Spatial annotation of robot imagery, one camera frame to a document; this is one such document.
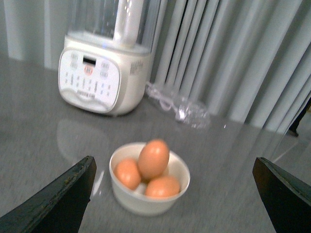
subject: egg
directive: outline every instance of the egg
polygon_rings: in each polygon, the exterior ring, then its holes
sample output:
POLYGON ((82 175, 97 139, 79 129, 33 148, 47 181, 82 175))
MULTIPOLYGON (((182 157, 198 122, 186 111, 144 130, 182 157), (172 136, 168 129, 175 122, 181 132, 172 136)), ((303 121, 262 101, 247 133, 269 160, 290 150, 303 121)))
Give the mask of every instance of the egg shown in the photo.
POLYGON ((175 196, 180 191, 180 184, 174 176, 162 176, 151 180, 145 195, 151 198, 167 198, 175 196))
POLYGON ((170 158, 170 149, 161 139, 148 142, 141 150, 138 158, 138 169, 145 180, 160 176, 170 158))
POLYGON ((134 158, 123 159, 116 165, 113 172, 117 179, 131 190, 135 190, 140 184, 141 177, 134 158))

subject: table surface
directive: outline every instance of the table surface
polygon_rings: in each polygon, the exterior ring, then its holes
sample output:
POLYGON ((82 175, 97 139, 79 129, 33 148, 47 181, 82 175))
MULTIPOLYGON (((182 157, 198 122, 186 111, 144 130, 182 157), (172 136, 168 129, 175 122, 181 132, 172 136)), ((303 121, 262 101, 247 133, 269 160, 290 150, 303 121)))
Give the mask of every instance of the table surface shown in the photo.
POLYGON ((310 146, 294 137, 215 116, 193 129, 146 97, 125 116, 94 114, 61 98, 57 71, 4 56, 0 64, 0 216, 87 155, 97 172, 81 233, 275 232, 252 175, 255 158, 311 184, 310 146), (186 162, 191 181, 169 211, 142 217, 114 198, 108 164, 118 147, 153 138, 186 162))

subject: curtain fold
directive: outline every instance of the curtain fold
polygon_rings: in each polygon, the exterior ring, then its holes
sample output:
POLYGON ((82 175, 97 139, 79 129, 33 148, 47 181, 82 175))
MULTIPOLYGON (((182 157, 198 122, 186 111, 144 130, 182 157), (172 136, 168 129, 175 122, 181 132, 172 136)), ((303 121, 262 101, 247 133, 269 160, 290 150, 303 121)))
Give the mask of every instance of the curtain fold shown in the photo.
POLYGON ((180 33, 165 41, 171 50, 162 52, 155 83, 202 101, 213 115, 286 132, 310 96, 310 1, 181 5, 170 25, 180 33))

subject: plastic bag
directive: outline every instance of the plastic bag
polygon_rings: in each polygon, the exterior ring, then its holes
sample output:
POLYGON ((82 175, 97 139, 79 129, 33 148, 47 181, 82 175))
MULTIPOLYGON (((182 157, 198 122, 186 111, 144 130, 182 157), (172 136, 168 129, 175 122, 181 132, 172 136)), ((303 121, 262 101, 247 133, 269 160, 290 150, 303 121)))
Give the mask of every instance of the plastic bag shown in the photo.
POLYGON ((203 129, 210 123, 207 108, 200 102, 193 102, 173 91, 149 82, 146 84, 145 92, 157 106, 172 113, 179 122, 191 125, 196 129, 203 129))

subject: white appliance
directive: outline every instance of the white appliance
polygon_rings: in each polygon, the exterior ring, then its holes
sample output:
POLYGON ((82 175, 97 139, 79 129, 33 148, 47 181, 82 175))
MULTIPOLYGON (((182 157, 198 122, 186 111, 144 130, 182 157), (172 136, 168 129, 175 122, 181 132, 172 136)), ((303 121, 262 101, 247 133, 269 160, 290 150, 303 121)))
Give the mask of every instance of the white appliance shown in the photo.
POLYGON ((71 0, 59 61, 62 98, 96 113, 133 110, 149 78, 160 5, 161 0, 71 0))

